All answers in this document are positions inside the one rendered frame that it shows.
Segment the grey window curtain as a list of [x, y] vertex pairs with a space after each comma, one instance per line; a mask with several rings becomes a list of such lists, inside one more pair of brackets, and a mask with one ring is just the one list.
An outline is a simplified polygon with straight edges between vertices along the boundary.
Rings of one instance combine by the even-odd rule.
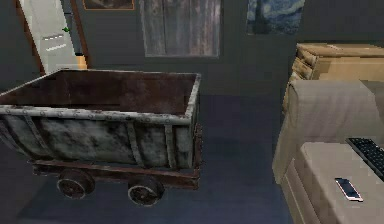
[[222, 0], [139, 0], [146, 57], [220, 56]]

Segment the rusty grey mine cart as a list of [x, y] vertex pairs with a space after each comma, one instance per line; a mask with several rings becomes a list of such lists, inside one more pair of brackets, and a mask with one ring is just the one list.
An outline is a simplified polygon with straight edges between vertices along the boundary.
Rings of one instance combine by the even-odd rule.
[[0, 140], [68, 198], [124, 182], [135, 204], [199, 187], [199, 73], [61, 69], [0, 94]]

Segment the blue swirly painting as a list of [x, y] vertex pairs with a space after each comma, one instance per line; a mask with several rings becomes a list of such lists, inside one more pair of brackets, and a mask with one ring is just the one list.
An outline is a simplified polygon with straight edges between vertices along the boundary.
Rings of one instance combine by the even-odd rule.
[[295, 35], [305, 0], [248, 0], [246, 31], [249, 35]]

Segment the beige sofa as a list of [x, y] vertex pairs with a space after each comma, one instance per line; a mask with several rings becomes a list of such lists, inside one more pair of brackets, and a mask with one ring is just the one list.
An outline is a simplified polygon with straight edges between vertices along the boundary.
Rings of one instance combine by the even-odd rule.
[[[272, 170], [293, 224], [384, 224], [384, 182], [346, 142], [384, 149], [384, 82], [294, 81]], [[348, 201], [336, 178], [364, 199]]]

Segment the orange framed dark picture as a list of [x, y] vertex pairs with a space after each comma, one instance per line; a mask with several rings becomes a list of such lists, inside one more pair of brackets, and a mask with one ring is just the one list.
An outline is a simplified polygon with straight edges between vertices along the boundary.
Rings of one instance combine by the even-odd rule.
[[86, 10], [134, 10], [133, 0], [83, 0]]

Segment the white room door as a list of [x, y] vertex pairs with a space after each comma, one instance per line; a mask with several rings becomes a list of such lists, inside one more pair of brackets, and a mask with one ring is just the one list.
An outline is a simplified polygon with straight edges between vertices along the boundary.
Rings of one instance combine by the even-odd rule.
[[78, 60], [60, 0], [18, 0], [44, 72], [78, 69]]

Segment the black and white phone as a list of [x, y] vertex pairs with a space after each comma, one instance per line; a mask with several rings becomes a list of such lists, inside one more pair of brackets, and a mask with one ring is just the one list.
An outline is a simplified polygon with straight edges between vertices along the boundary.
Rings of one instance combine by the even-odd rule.
[[348, 179], [336, 178], [335, 182], [348, 201], [364, 201], [359, 192], [355, 189], [353, 184]]

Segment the black laptop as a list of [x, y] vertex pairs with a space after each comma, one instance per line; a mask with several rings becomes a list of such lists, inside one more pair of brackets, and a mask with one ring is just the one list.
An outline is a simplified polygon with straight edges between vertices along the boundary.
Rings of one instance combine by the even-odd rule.
[[384, 149], [369, 138], [347, 138], [346, 142], [384, 182]]

